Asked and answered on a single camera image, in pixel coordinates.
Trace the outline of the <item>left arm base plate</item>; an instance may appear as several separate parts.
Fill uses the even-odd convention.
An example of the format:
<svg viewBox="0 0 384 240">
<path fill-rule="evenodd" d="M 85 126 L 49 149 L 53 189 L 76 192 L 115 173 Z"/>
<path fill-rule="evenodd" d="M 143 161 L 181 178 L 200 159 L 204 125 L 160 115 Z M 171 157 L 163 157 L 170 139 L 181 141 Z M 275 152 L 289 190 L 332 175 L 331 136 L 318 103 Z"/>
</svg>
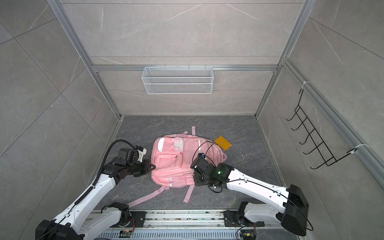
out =
<svg viewBox="0 0 384 240">
<path fill-rule="evenodd" d="M 118 226 L 121 228 L 142 228 L 146 219 L 147 212 L 145 211 L 125 211 L 121 215 L 121 221 Z"/>
</svg>

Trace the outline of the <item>pink school backpack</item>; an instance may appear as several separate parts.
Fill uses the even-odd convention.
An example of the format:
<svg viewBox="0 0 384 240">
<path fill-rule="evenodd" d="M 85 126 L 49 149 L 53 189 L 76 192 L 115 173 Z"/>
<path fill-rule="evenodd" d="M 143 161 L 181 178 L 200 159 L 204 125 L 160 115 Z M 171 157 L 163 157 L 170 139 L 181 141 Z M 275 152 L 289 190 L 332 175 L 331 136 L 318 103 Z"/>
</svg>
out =
<svg viewBox="0 0 384 240">
<path fill-rule="evenodd" d="M 192 133 L 171 134 L 156 139 L 151 163 L 156 169 L 151 171 L 152 180 L 159 186 L 158 190 L 129 203 L 134 207 L 146 202 L 171 188 L 189 187 L 184 202 L 188 203 L 195 187 L 194 171 L 191 169 L 193 160 L 198 154 L 204 154 L 213 160 L 215 165 L 227 160 L 222 149 L 207 139 L 196 135 L 196 128 Z"/>
</svg>

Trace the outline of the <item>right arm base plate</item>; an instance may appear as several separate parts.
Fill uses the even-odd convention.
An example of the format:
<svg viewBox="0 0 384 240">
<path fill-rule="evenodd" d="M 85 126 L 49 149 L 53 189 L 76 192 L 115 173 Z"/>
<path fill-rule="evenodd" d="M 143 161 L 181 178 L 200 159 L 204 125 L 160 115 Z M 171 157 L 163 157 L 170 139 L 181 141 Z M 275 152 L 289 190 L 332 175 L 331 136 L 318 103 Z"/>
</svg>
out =
<svg viewBox="0 0 384 240">
<path fill-rule="evenodd" d="M 237 211 L 226 210 L 223 212 L 226 227 L 264 227 L 264 222 L 251 222 Z"/>
</svg>

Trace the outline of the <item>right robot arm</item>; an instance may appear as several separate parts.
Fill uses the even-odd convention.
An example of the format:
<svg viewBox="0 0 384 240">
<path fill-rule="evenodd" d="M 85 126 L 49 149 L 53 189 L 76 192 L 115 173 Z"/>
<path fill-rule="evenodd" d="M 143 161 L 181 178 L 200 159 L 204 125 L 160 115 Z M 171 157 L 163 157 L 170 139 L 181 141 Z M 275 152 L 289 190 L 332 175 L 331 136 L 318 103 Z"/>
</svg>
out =
<svg viewBox="0 0 384 240">
<path fill-rule="evenodd" d="M 220 163 L 216 167 L 197 158 L 190 168 L 203 179 L 207 186 L 236 191 L 270 206 L 266 214 L 257 214 L 252 203 L 241 204 L 240 219 L 246 222 L 265 222 L 273 219 L 292 234 L 306 236 L 314 228 L 308 220 L 309 203 L 298 186 L 275 186 L 252 178 L 238 169 Z"/>
</svg>

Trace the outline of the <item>aluminium mounting rail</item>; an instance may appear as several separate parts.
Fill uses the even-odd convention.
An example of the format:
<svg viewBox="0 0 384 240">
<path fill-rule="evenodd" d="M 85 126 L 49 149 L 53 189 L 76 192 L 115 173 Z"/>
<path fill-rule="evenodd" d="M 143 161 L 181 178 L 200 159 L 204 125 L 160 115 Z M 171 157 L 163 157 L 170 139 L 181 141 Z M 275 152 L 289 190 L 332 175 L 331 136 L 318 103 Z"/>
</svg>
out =
<svg viewBox="0 0 384 240">
<path fill-rule="evenodd" d="M 268 205 L 255 205 L 257 214 L 266 214 L 270 209 Z M 166 211 L 147 210 L 143 228 L 187 228 L 187 227 L 226 227 L 223 212 L 226 210 L 186 210 Z M 86 222 L 97 217 L 100 212 L 90 213 Z M 268 219 L 265 227 L 282 227 L 279 222 Z"/>
</svg>

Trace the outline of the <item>black wall hook rack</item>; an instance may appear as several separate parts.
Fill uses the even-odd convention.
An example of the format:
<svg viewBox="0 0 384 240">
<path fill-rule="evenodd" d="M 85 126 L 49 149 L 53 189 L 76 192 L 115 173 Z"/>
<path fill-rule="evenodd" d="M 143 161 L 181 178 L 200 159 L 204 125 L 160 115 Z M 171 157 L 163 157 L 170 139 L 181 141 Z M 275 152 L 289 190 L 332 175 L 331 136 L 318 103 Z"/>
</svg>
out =
<svg viewBox="0 0 384 240">
<path fill-rule="evenodd" d="M 306 138 L 299 142 L 301 146 L 304 146 L 307 142 L 310 142 L 313 147 L 308 152 L 303 152 L 304 155 L 308 156 L 313 152 L 317 152 L 322 162 L 317 167 L 310 167 L 311 170 L 317 170 L 322 166 L 332 166 L 338 163 L 340 160 L 354 154 L 358 148 L 353 148 L 348 150 L 342 157 L 337 158 L 331 151 L 330 147 L 327 145 L 325 140 L 323 139 L 320 131 L 315 127 L 312 121 L 309 118 L 309 115 L 306 114 L 304 109 L 301 106 L 301 100 L 303 97 L 304 90 L 300 89 L 299 91 L 299 100 L 294 109 L 294 113 L 290 118 L 286 118 L 287 122 L 291 122 L 293 120 L 298 120 L 299 123 L 295 128 L 291 128 L 292 131 L 296 132 L 298 130 L 305 130 Z"/>
</svg>

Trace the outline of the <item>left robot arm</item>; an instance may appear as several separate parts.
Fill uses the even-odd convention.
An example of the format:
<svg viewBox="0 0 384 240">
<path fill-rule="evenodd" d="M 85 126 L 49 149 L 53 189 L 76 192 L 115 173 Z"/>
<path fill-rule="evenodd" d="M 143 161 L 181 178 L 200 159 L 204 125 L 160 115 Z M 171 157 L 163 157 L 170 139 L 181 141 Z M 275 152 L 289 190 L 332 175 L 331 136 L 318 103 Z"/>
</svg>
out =
<svg viewBox="0 0 384 240">
<path fill-rule="evenodd" d="M 53 220 L 43 220 L 36 228 L 37 240 L 93 240 L 103 231 L 117 225 L 126 227 L 134 223 L 127 204 L 114 202 L 104 208 L 90 222 L 87 217 L 122 179 L 127 176 L 141 177 L 156 167 L 145 160 L 147 150 L 120 149 L 117 157 L 105 164 L 94 182 L 64 211 Z"/>
</svg>

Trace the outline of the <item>yellow card wallet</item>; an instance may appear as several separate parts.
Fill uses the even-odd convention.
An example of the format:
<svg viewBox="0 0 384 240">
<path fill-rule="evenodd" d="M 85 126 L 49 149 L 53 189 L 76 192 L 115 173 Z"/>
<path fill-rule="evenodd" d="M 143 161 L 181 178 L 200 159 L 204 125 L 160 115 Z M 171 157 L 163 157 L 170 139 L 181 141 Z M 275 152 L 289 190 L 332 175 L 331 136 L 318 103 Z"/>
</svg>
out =
<svg viewBox="0 0 384 240">
<path fill-rule="evenodd" d="M 224 151 L 227 151 L 232 146 L 232 144 L 223 136 L 219 136 L 215 140 L 215 144 L 218 145 Z"/>
</svg>

